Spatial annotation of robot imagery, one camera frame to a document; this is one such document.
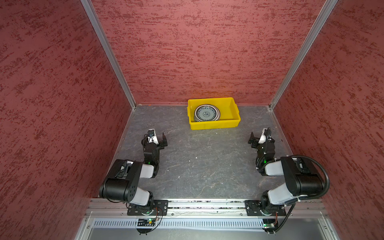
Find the aluminum frame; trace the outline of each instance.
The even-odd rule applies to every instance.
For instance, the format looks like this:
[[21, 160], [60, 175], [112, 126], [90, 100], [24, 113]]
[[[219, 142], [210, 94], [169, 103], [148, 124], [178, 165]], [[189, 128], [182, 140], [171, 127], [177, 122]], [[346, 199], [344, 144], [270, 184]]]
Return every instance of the aluminum frame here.
[[277, 117], [275, 115], [275, 112], [271, 109], [268, 110], [269, 111], [269, 115], [273, 121], [273, 124], [276, 126], [276, 130], [279, 134], [279, 138], [281, 140], [283, 140], [283, 147], [285, 148], [285, 150], [289, 153], [289, 155], [293, 155], [292, 153], [292, 150], [291, 150], [291, 147], [289, 146], [289, 143], [287, 141], [287, 139], [285, 138], [285, 135], [284, 135], [284, 132], [283, 132], [283, 129], [281, 128], [280, 126], [280, 123], [279, 121], [277, 120]]
[[109, 169], [108, 169], [108, 172], [110, 171], [112, 165], [114, 164], [114, 162], [116, 161], [117, 157], [118, 157], [118, 154], [120, 152], [120, 149], [121, 149], [121, 146], [122, 146], [122, 143], [124, 142], [124, 139], [125, 139], [125, 136], [127, 135], [127, 131], [128, 131], [128, 128], [129, 128], [129, 125], [131, 123], [131, 120], [133, 118], [133, 114], [135, 112], [135, 109], [133, 108], [131, 110], [131, 113], [129, 114], [129, 117], [128, 117], [128, 121], [127, 121], [127, 124], [125, 125], [125, 128], [124, 128], [124, 131], [120, 137], [120, 141], [119, 141], [119, 144], [118, 144], [118, 147], [116, 148], [116, 151], [115, 151], [115, 154], [113, 155], [113, 158], [112, 158], [112, 162], [111, 164], [109, 165]]
[[[164, 218], [274, 218], [274, 216], [247, 216], [245, 200], [250, 199], [159, 199], [168, 200]], [[84, 217], [136, 218], [127, 216], [124, 203], [111, 203], [106, 199], [91, 199]], [[292, 218], [329, 218], [321, 199], [303, 200], [296, 203]]]
[[[274, 218], [266, 216], [247, 216], [244, 201], [248, 199], [166, 199], [168, 200], [167, 216], [164, 219], [179, 219], [179, 221], [236, 219], [250, 221], [252, 219]], [[135, 220], [137, 216], [127, 216], [124, 203], [111, 203], [106, 199], [91, 199], [89, 207], [80, 226], [76, 240], [87, 240], [95, 221], [109, 218]], [[321, 199], [303, 200], [296, 203], [290, 218], [315, 218], [319, 220], [327, 240], [339, 240], [329, 219]]]
[[284, 93], [284, 90], [287, 88], [288, 84], [292, 80], [293, 75], [299, 68], [301, 62], [303, 61], [305, 55], [311, 48], [314, 40], [316, 39], [317, 35], [319, 34], [320, 30], [325, 24], [325, 21], [331, 14], [334, 6], [336, 5], [338, 0], [326, 0], [323, 7], [321, 8], [319, 15], [317, 16], [315, 22], [313, 23], [307, 37], [305, 38], [298, 54], [296, 55], [296, 58], [293, 60], [293, 63], [291, 67], [289, 68], [287, 74], [285, 75], [279, 89], [277, 90], [275, 96], [273, 97], [271, 103], [269, 104], [269, 107], [273, 110], [279, 99]]
[[100, 43], [105, 51], [105, 54], [107, 55], [109, 62], [112, 65], [112, 68], [120, 82], [120, 85], [125, 93], [125, 96], [127, 97], [129, 104], [131, 105], [132, 109], [136, 108], [136, 102], [133, 98], [133, 95], [131, 93], [131, 90], [129, 89], [128, 83], [124, 77], [123, 72], [121, 71], [121, 68], [119, 66], [119, 63], [115, 57], [115, 54], [113, 53], [113, 50], [111, 48], [111, 45], [109, 44], [109, 41], [107, 39], [107, 36], [105, 35], [105, 32], [103, 30], [103, 27], [101, 26], [101, 23], [99, 21], [99, 18], [97, 17], [96, 11], [92, 5], [91, 0], [80, 0], [85, 12], [88, 15], [89, 20], [91, 21], [91, 24], [93, 26], [93, 29], [96, 32], [97, 37], [100, 40]]

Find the metal vent grille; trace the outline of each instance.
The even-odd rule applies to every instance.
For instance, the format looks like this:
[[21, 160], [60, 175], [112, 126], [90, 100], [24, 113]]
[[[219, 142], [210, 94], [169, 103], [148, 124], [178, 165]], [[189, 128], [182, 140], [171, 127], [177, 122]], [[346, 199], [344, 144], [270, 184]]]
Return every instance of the metal vent grille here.
[[[94, 228], [136, 228], [136, 219], [96, 218]], [[262, 219], [220, 219], [220, 218], [164, 218], [157, 228], [190, 228], [190, 229], [261, 229]]]

